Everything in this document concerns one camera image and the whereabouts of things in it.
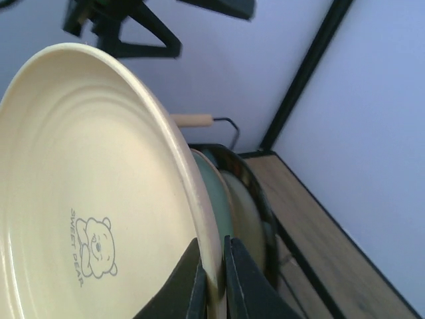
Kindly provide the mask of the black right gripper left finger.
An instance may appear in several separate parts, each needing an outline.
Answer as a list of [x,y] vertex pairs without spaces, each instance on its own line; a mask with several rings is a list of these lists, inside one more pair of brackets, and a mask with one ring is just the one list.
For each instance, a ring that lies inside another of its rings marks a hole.
[[207,317],[207,276],[199,244],[193,239],[159,292],[135,315],[136,319]]

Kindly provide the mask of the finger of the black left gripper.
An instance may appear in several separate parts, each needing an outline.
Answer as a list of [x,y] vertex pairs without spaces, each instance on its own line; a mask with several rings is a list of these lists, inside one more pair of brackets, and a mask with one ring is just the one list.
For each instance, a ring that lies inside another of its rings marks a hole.
[[180,0],[180,2],[247,21],[253,18],[256,8],[255,0]]

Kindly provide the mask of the cream yellow plastic plate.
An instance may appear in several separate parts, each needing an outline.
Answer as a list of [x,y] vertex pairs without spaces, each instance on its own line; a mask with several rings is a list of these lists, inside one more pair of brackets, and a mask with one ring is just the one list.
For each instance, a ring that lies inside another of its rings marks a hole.
[[99,49],[32,56],[1,101],[1,317],[132,318],[193,240],[224,318],[212,205],[166,110]]

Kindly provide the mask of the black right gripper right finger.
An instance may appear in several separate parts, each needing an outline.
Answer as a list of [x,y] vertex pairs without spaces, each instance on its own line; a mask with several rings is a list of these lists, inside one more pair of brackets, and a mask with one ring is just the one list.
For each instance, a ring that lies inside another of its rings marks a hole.
[[224,238],[229,318],[299,318],[266,280],[238,238]]

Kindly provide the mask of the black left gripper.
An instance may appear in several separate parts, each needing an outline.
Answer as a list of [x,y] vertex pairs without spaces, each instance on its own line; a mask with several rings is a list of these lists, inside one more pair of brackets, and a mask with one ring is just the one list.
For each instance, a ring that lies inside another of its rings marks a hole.
[[145,1],[67,2],[62,29],[80,35],[96,23],[96,46],[116,58],[178,58],[182,44]]

